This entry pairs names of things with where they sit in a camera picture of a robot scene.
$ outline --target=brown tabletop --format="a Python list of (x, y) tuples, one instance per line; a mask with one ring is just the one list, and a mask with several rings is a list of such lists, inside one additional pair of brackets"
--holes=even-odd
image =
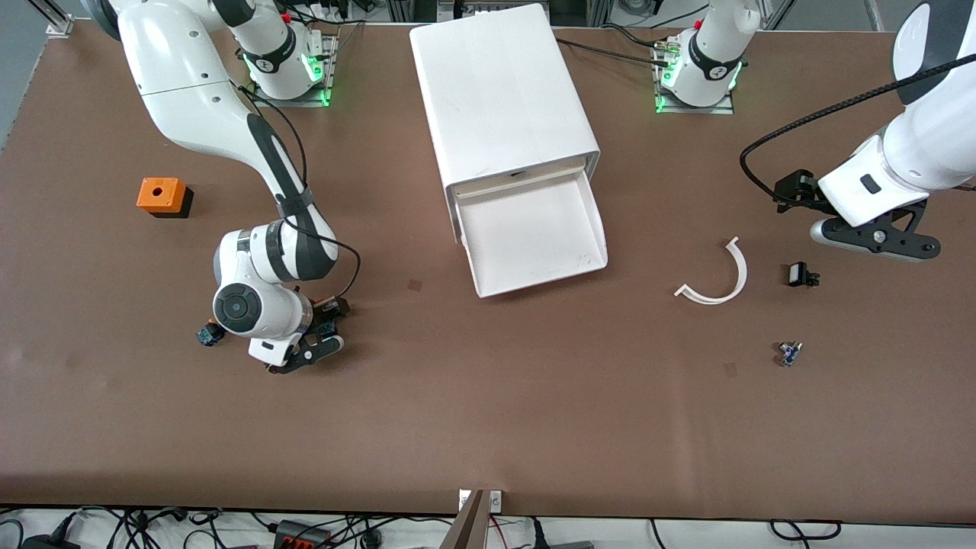
[[(943, 253), (913, 265), (815, 244), (818, 215), (777, 215), (737, 165), (887, 81), (891, 35), (756, 36), (733, 116), (655, 114), (646, 66), (564, 48), (602, 151), (610, 265), (482, 300), (408, 30), (356, 30), (332, 106), (289, 110), (364, 263), (347, 348), (284, 376), (243, 339), (193, 337), (221, 236), (275, 218), (264, 183), (163, 138), (91, 23), (49, 43), (0, 155), (0, 501), (451, 512), (458, 488), (491, 487), (509, 514), (976, 521), (976, 196), (931, 200)], [(816, 122), (755, 169), (822, 174), (898, 111), (884, 97)], [(189, 184), (190, 219), (139, 210), (146, 176)], [(739, 297), (672, 296), (727, 292), (736, 235)], [(795, 261), (823, 285), (787, 287)], [(336, 291), (351, 263), (303, 292)], [(791, 369), (786, 340), (804, 343)]]

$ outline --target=black base of orange block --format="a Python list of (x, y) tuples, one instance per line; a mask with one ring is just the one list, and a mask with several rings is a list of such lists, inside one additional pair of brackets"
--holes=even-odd
[(180, 211), (175, 214), (149, 214), (152, 217), (158, 218), (181, 218), (186, 219), (189, 217), (189, 207), (193, 204), (193, 191), (187, 187), (186, 192), (183, 194), (183, 204), (180, 205)]

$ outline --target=white curved handle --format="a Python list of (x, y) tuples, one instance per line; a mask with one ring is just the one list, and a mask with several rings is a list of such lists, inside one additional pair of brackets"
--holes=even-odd
[(749, 273), (746, 270), (746, 257), (742, 255), (742, 250), (735, 245), (737, 241), (739, 241), (738, 236), (732, 238), (728, 244), (725, 244), (725, 249), (732, 254), (732, 257), (735, 259), (735, 265), (739, 269), (739, 280), (736, 281), (735, 288), (732, 289), (732, 293), (725, 297), (705, 297), (704, 295), (688, 287), (688, 284), (683, 284), (677, 289), (676, 292), (674, 292), (674, 296), (677, 297), (684, 294), (684, 297), (694, 301), (695, 303), (701, 303), (702, 305), (719, 305), (739, 295), (739, 292), (741, 292), (746, 286), (746, 276)]

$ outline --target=orange block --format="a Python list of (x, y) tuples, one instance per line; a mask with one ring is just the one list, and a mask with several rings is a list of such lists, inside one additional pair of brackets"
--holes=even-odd
[(142, 180), (136, 205), (155, 217), (189, 217), (193, 191), (175, 177), (147, 177)]

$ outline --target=gray floor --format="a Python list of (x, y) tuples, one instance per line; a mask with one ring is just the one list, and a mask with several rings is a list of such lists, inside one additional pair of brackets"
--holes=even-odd
[[(58, 0), (66, 11), (84, 16), (79, 0)], [(636, 18), (615, 10), (612, 20), (620, 24), (655, 24), (690, 12), (706, 0), (665, 0), (654, 18)], [(918, 0), (876, 0), (886, 30), (897, 30)], [(0, 2), (0, 149), (7, 143), (20, 101), (30, 82), (34, 65), (44, 49), (43, 19), (24, 0)], [(679, 20), (675, 26), (691, 24), (695, 17)], [(798, 0), (781, 26), (784, 30), (871, 30), (864, 0)]]

